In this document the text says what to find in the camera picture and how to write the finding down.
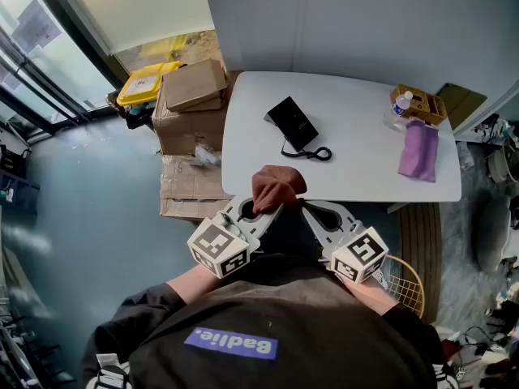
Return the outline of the black box device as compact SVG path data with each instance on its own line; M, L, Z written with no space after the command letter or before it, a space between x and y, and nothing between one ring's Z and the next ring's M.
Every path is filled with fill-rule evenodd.
M275 125L296 152L301 152L319 135L291 96L272 107L264 120Z

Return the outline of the yellow lidded bin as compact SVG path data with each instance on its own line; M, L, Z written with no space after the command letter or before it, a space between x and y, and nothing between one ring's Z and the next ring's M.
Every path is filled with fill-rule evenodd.
M132 71L118 94L117 105L126 108L155 101L163 76L181 66L182 62L157 63Z

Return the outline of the olive flat board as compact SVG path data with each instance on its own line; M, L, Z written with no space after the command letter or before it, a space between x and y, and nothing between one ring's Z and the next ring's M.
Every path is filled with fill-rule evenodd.
M487 96L454 83L446 83L437 92L437 96L444 102L453 130L487 100Z

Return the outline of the paper notice on window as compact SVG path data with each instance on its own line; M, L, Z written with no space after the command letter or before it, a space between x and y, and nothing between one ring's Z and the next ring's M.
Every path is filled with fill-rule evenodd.
M37 46L44 48L61 31L37 0L32 0L18 18L19 25L12 33L12 39L25 52L30 53Z

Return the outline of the taped flat cardboard box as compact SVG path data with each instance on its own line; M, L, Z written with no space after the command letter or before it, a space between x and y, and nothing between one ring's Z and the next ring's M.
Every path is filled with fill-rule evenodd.
M160 215L182 220L212 218L233 196L222 188L219 165L196 165L193 156L163 156Z

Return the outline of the clear plastic water bottle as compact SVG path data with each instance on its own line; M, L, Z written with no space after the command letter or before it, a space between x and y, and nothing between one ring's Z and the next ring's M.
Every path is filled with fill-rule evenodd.
M383 123L386 127L404 132L408 120L403 117L404 113L410 108L410 102L413 99L411 91L406 91L396 97L391 104L391 109L384 114Z

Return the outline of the brown wooden slat bench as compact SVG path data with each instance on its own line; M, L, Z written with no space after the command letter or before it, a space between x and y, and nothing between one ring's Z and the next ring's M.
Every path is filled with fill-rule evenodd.
M437 319L441 291L442 244L438 203L409 203L397 211L400 257L422 281L425 306L422 320Z

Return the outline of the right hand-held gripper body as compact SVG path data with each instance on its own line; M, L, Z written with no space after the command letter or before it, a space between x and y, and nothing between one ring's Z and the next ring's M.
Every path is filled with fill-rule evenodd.
M324 247L322 256L331 271L360 284L383 265L387 254L388 246L376 230L355 220L337 241Z

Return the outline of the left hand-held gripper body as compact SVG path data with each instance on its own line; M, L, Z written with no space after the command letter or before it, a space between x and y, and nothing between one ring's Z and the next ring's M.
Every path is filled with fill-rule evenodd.
M193 259L223 279L246 266L267 229L251 229L225 212L205 218L187 241Z

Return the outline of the large cardboard box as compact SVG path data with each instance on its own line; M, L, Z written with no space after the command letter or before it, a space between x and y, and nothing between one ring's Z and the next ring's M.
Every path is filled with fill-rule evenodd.
M166 96L159 92L152 125L164 155L192 155L195 147L205 144L222 149L227 107L218 110L172 112L166 108Z

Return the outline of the dark blue storage bin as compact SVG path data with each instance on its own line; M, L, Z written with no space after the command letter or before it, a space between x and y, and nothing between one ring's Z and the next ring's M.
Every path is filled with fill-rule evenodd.
M0 206L35 216L40 189L35 183L0 170Z

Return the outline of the person's right forearm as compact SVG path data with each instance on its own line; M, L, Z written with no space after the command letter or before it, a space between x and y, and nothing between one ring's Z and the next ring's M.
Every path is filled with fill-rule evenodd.
M359 284L354 283L339 273L336 273L336 277L362 304L380 316L388 313L393 307L399 304L394 297L389 295L381 287L377 280L371 277Z

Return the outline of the brown cloth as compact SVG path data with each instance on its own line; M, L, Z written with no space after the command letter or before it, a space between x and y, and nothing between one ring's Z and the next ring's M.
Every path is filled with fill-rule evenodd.
M290 166L265 165L252 177L253 213L269 214L307 192L302 174Z

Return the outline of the purple cloth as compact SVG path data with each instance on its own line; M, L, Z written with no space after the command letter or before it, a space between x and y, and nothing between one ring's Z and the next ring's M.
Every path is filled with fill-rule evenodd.
M425 182L435 182L435 163L439 145L438 130L414 120L406 126L404 149L398 173Z

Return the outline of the person's left forearm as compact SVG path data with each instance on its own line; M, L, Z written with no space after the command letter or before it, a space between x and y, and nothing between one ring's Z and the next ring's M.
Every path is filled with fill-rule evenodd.
M221 282L222 279L206 267L197 265L166 283L186 304L191 304L206 293L217 289Z

